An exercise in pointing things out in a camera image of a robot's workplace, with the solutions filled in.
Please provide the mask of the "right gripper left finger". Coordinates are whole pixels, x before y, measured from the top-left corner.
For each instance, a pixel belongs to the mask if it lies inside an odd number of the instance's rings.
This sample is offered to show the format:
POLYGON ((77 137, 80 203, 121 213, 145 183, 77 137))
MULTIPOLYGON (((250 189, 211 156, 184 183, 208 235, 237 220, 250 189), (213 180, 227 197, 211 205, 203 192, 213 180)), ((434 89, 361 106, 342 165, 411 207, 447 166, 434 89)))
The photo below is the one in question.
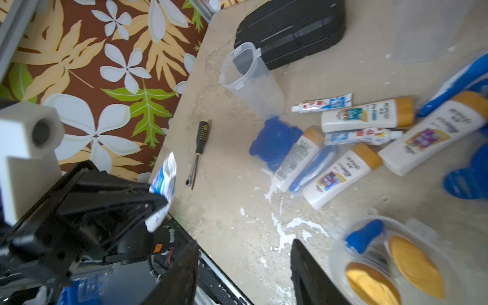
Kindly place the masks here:
POLYGON ((193 240, 141 304, 194 304, 199 258, 199 246, 193 240))

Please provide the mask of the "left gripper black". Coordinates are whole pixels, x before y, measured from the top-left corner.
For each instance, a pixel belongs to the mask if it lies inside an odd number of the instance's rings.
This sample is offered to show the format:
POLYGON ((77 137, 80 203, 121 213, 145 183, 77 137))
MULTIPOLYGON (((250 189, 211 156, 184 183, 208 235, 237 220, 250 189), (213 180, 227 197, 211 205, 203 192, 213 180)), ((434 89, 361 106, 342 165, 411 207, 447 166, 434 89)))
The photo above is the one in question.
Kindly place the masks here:
POLYGON ((149 186, 77 164, 13 226, 1 226, 1 284, 68 286, 79 267, 138 263, 150 254, 146 219, 167 199, 149 186))

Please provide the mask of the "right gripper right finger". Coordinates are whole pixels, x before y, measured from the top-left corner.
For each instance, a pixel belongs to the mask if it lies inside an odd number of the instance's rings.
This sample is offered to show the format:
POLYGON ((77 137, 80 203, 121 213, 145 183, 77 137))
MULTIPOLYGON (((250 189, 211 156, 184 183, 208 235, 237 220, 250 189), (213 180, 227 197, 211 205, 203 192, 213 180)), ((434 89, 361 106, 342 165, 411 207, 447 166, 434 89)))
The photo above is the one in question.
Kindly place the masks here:
POLYGON ((296 304, 349 304, 298 239, 292 243, 291 272, 296 304))

